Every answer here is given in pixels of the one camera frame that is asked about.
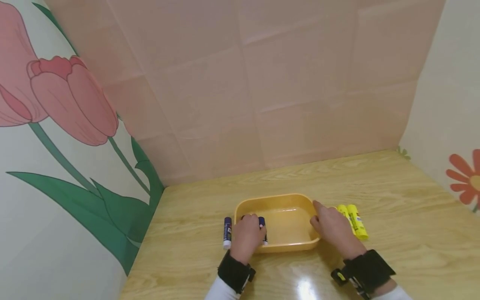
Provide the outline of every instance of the wrist strap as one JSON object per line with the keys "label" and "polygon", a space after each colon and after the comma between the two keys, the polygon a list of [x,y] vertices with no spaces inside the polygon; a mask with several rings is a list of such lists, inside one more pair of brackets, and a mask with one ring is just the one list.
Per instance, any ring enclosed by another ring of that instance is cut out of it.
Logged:
{"label": "wrist strap", "polygon": [[255,270],[250,265],[244,265],[230,256],[230,250],[225,253],[220,266],[218,277],[222,279],[237,294],[241,294],[248,281],[252,281]]}
{"label": "wrist strap", "polygon": [[375,250],[368,250],[364,255],[352,260],[344,260],[342,274],[346,278],[355,278],[363,289],[372,294],[375,290],[396,275],[395,271]]}

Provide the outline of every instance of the hand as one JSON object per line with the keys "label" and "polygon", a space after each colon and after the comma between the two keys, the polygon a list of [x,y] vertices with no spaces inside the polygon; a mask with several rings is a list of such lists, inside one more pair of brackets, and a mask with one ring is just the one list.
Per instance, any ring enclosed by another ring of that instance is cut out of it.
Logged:
{"label": "hand", "polygon": [[353,234],[350,222],[337,211],[327,208],[318,201],[313,201],[317,215],[310,219],[310,224],[322,239],[332,244],[344,259],[354,259],[365,254],[367,249]]}
{"label": "hand", "polygon": [[257,215],[245,215],[233,227],[230,256],[242,264],[248,265],[248,261],[258,246],[262,244],[266,233],[266,227],[260,229]]}

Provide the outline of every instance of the yellow tray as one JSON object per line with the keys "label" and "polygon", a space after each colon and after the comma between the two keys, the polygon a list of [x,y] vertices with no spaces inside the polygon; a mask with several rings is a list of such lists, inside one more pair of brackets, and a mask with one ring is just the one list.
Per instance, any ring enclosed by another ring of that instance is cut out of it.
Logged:
{"label": "yellow tray", "polygon": [[235,209],[234,224],[243,215],[257,214],[265,218],[268,245],[256,253],[310,250],[320,240],[310,224],[314,215],[312,201],[305,195],[287,194],[242,201]]}

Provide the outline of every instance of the wooden table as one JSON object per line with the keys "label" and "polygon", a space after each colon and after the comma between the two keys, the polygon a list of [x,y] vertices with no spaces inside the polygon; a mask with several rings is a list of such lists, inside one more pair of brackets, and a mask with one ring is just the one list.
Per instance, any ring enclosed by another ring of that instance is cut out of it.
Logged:
{"label": "wooden table", "polygon": [[[123,300],[203,299],[216,277],[223,218],[247,198],[302,193],[327,206],[356,204],[370,240],[414,299],[478,299],[480,220],[393,151],[168,187],[125,284]],[[338,288],[341,266],[316,250],[256,255],[242,300],[358,299]]]}

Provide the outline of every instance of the pink wall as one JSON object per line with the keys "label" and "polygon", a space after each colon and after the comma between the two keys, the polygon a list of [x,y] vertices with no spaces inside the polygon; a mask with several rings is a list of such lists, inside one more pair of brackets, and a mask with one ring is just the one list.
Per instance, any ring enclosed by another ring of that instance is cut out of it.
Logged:
{"label": "pink wall", "polygon": [[444,0],[46,0],[169,185],[393,148]]}

